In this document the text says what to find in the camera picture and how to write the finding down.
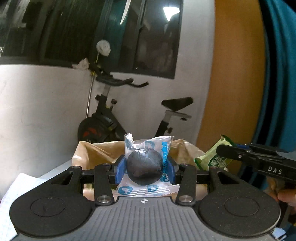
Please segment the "person right hand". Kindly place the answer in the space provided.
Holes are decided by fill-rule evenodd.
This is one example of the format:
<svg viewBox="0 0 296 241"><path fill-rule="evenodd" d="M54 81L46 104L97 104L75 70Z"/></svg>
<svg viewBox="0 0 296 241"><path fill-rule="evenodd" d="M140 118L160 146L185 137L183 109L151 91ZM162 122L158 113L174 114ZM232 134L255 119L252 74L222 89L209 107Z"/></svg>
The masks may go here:
<svg viewBox="0 0 296 241"><path fill-rule="evenodd" d="M293 207L295 209L295 188L287 188L284 187L286 185L285 181L272 178L272 177L267 177L267 189L265 192L271 196L275 201L279 202L285 202L289 206Z"/></svg>

